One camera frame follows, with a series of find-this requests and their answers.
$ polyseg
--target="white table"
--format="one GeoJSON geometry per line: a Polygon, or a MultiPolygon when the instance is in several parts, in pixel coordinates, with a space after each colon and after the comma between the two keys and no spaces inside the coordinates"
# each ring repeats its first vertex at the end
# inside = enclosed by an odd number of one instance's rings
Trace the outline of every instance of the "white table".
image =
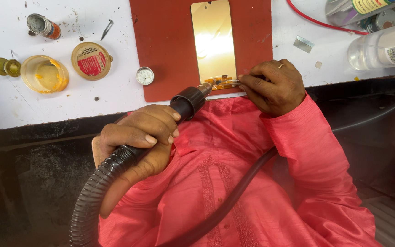
{"type": "MultiPolygon", "coordinates": [[[[31,91],[21,77],[0,76],[0,129],[127,112],[148,104],[144,101],[142,86],[135,79],[139,62],[128,1],[28,0],[27,8],[24,4],[23,0],[0,1],[0,57],[10,59],[10,50],[19,62],[33,55],[48,55],[66,66],[70,80],[62,92],[46,95],[31,91]],[[30,37],[25,20],[32,13],[42,14],[61,24],[62,37],[58,40],[30,37]],[[114,25],[100,41],[109,19],[114,25]],[[114,57],[105,78],[88,81],[72,68],[71,52],[81,43],[79,37],[102,45],[114,57]]],[[[294,0],[294,4],[305,14],[325,21],[324,0],[294,0]]],[[[303,75],[306,87],[353,81],[356,76],[368,79],[395,75],[395,68],[364,72],[350,70],[346,48],[357,37],[304,20],[289,8],[285,0],[272,1],[274,58],[287,58],[293,62],[303,75]],[[315,44],[310,54],[292,45],[297,35],[315,44]],[[315,67],[317,61],[323,63],[321,69],[315,67]]]]}

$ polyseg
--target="man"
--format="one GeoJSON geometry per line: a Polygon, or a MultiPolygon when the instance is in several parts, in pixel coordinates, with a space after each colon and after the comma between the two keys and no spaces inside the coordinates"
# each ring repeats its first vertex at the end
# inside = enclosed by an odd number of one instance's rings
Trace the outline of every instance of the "man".
{"type": "Polygon", "coordinates": [[[264,62],[238,78],[248,99],[208,101],[179,128],[181,116],[163,105],[104,127],[93,140],[97,166],[118,145],[154,148],[108,190],[99,242],[150,247],[179,236],[210,216],[275,145],[288,160],[296,202],[272,180],[273,159],[193,246],[380,246],[373,215],[359,207],[344,152],[293,64],[264,62]]]}

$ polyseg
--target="pink kurta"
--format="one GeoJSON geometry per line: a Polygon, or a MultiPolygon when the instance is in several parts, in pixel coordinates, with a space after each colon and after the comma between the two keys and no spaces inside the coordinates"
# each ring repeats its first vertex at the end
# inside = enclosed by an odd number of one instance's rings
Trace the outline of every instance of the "pink kurta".
{"type": "Polygon", "coordinates": [[[260,115],[247,98],[207,101],[179,132],[167,168],[133,186],[100,219],[104,247],[153,247],[186,232],[210,216],[274,145],[288,159],[297,205],[270,177],[270,163],[193,246],[380,246],[373,215],[359,207],[344,152],[308,95],[277,118],[260,115]]]}

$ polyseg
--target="embroidery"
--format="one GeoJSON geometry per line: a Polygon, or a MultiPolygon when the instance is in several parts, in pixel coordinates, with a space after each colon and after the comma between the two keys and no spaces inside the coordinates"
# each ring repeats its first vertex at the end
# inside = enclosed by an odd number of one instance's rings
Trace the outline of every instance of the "embroidery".
{"type": "MultiPolygon", "coordinates": [[[[223,163],[213,160],[211,155],[199,166],[200,179],[202,181],[203,196],[204,196],[204,212],[205,216],[209,217],[211,213],[216,210],[214,205],[214,190],[211,182],[210,172],[208,167],[216,166],[219,169],[220,178],[222,179],[223,185],[227,195],[231,194],[234,189],[233,180],[230,177],[230,171],[223,163]]],[[[240,244],[242,247],[255,247],[259,246],[257,238],[254,232],[251,230],[251,225],[248,218],[244,213],[244,209],[241,201],[237,201],[233,209],[230,211],[236,230],[239,235],[240,244]]],[[[218,226],[213,228],[208,234],[208,247],[222,247],[222,241],[220,236],[220,229],[218,226]]]]}

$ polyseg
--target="hand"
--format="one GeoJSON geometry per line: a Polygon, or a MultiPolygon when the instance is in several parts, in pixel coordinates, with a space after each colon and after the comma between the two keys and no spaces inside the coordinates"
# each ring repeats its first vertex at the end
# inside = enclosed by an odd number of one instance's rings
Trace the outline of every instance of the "hand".
{"type": "Polygon", "coordinates": [[[242,82],[239,88],[260,111],[271,117],[285,115],[305,98],[301,74],[287,59],[262,62],[254,66],[249,75],[239,75],[238,79],[242,82]]]}
{"type": "Polygon", "coordinates": [[[179,136],[176,121],[181,116],[166,105],[149,105],[134,111],[117,124],[106,125],[92,140],[95,166],[98,167],[119,145],[151,148],[136,166],[121,174],[108,189],[100,207],[107,218],[126,192],[139,181],[164,170],[170,158],[173,137],[179,136]]]}

